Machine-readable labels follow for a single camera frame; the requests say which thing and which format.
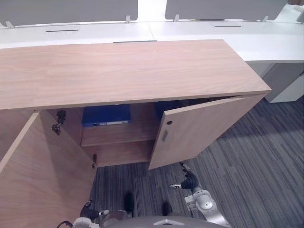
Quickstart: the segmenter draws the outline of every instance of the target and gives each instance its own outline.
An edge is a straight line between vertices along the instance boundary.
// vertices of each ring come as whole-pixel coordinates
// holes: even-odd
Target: cabinet top
[[[139,103],[270,90],[223,40],[0,50],[0,109]]]

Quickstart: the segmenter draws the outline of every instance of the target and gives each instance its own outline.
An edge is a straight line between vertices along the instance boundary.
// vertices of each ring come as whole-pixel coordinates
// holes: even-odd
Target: open cabinet door
[[[0,162],[0,227],[55,228],[79,217],[92,161],[47,111],[34,113]]]
[[[236,96],[165,111],[149,169],[197,156],[265,95]]]

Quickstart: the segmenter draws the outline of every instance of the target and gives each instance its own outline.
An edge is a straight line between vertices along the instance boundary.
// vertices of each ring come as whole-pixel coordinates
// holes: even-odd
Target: black cable
[[[69,226],[70,228],[72,228],[72,226],[73,226],[73,224],[70,223],[69,221],[63,221],[56,228],[59,228],[62,224],[65,224],[66,226]]]

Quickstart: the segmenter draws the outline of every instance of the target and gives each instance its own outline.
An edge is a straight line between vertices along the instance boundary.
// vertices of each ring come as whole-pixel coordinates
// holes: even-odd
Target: gray divider panel
[[[167,0],[166,19],[274,20],[287,0]]]
[[[138,0],[0,0],[0,22],[14,26],[136,20]]]

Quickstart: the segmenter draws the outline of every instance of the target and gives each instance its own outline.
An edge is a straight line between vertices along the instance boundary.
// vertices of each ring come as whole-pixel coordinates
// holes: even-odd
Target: cabinet shelf
[[[81,146],[155,140],[160,121],[154,103],[131,104],[131,123],[85,127]]]
[[[121,165],[136,162],[148,162],[153,150],[154,140],[114,143],[88,146],[85,152],[89,157],[97,154],[97,166]]]

